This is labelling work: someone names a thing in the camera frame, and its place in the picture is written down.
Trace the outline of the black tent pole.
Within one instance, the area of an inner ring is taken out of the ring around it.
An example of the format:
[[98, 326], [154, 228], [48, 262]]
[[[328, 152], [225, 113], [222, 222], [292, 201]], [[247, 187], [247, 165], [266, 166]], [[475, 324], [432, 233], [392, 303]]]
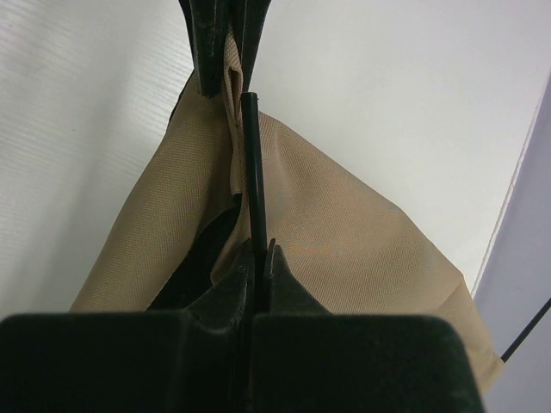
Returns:
[[255, 257], [255, 311], [264, 312], [269, 306], [266, 281], [264, 280], [268, 240], [257, 94], [245, 92], [241, 95], [240, 102], [243, 121], [251, 244]]
[[526, 326], [522, 329], [512, 344], [501, 355], [501, 360], [506, 363], [526, 340], [533, 329], [540, 323], [551, 307], [551, 298], [545, 302], [540, 310], [530, 319]]

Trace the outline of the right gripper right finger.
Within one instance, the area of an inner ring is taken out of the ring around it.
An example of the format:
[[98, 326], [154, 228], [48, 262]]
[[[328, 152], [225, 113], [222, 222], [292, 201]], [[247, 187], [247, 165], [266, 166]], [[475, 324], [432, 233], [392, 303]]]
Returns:
[[332, 315], [275, 243], [253, 321], [256, 412], [481, 412], [460, 337], [431, 316]]

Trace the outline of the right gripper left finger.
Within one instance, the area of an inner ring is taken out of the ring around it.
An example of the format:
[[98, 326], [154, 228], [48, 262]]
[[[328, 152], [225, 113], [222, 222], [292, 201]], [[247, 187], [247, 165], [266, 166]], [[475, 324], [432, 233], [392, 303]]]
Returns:
[[4, 412], [234, 412], [247, 386], [254, 255], [189, 305], [1, 323]]

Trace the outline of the beige black pet tent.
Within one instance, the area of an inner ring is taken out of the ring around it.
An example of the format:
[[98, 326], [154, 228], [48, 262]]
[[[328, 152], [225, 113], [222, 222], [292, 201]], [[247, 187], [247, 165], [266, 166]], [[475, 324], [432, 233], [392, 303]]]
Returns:
[[[233, 37], [222, 91], [191, 77], [166, 134], [127, 197], [72, 310], [143, 311], [222, 213], [245, 197]], [[293, 276], [339, 314], [429, 314], [459, 334], [477, 386], [503, 363], [461, 272], [392, 202], [267, 114], [259, 117], [267, 232]]]

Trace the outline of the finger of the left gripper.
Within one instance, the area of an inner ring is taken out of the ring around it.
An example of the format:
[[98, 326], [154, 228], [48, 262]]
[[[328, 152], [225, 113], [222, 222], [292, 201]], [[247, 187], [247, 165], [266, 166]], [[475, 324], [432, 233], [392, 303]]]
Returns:
[[231, 16], [230, 0], [179, 0], [183, 11], [195, 74], [207, 98], [220, 93], [224, 51]]
[[238, 47], [245, 92], [251, 85], [263, 25], [270, 3], [270, 0], [236, 0], [234, 2], [234, 39]]

